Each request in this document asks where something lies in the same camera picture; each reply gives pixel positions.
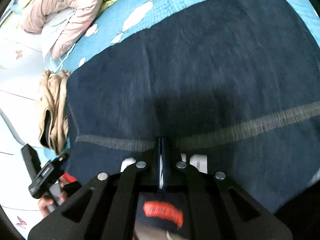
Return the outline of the person left hand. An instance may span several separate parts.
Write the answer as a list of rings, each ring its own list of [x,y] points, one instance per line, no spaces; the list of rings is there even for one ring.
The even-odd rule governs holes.
[[[43,218],[46,218],[51,213],[49,209],[53,205],[61,205],[67,200],[67,193],[63,190],[66,184],[68,184],[67,181],[59,179],[58,183],[50,187],[50,195],[45,195],[38,201],[39,210]]]

